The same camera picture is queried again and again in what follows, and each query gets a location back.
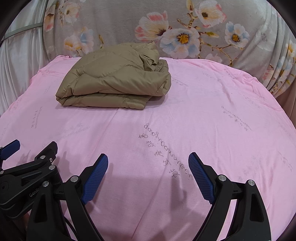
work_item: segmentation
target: gray strap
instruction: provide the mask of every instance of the gray strap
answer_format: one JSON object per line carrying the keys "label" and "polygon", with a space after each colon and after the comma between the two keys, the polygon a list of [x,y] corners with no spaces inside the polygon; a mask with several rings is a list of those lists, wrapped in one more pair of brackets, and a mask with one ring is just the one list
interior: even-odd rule
{"label": "gray strap", "polygon": [[21,32],[24,32],[26,30],[29,30],[29,29],[33,29],[33,28],[38,28],[38,27],[42,27],[43,26],[43,22],[41,23],[34,23],[34,24],[31,24],[31,25],[28,25],[28,26],[25,26],[25,27],[22,27],[22,28],[19,28],[19,29],[16,29],[8,34],[5,34],[4,35],[4,38],[3,38],[3,41],[13,35],[16,35],[16,34],[19,34]]}

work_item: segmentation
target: black cable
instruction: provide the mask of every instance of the black cable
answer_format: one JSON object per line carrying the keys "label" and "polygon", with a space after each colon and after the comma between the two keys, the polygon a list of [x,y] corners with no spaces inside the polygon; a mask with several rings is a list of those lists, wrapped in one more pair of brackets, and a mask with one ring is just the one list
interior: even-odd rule
{"label": "black cable", "polygon": [[70,229],[72,230],[73,234],[75,235],[77,241],[79,241],[79,238],[78,238],[78,234],[75,230],[75,228],[73,227],[73,225],[70,223],[70,221],[64,216],[64,219],[66,221],[66,224],[68,224],[68,226],[70,227]]}

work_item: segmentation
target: folded jacket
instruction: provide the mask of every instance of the folded jacket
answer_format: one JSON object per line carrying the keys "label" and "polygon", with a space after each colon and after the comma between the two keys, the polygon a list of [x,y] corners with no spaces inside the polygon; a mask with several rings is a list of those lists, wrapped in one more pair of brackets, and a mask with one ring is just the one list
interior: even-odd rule
{"label": "folded jacket", "polygon": [[56,97],[62,106],[144,109],[171,86],[166,60],[152,43],[123,43],[83,56],[66,74]]}

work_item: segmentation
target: floral curtain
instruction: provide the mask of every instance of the floral curtain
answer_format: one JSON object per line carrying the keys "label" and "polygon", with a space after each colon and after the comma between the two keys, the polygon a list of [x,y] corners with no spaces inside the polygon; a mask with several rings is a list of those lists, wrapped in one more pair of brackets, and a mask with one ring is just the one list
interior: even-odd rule
{"label": "floral curtain", "polygon": [[275,96],[296,75],[296,40],[266,0],[49,0],[49,59],[154,41],[161,57],[204,58],[248,72]]}

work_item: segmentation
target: black metal arm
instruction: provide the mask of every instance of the black metal arm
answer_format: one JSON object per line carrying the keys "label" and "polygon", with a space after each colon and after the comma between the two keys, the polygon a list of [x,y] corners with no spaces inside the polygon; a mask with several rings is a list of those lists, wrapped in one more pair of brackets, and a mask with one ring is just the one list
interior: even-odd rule
{"label": "black metal arm", "polygon": [[[2,149],[6,159],[19,149],[17,142],[7,146]],[[80,176],[72,176],[63,183],[56,166],[52,165],[56,154],[57,144],[52,142],[34,161],[0,173],[0,212],[9,221],[32,209],[27,241],[70,241],[60,204],[60,200],[65,200],[77,239],[104,241],[85,204],[93,199],[103,179],[108,168],[107,156],[101,154],[94,165],[86,167]],[[232,199],[237,199],[237,205],[223,241],[271,240],[267,213],[253,180],[245,184],[231,182],[226,176],[217,175],[211,166],[204,165],[196,153],[189,155],[188,163],[203,197],[212,204],[193,241],[217,240]]]}

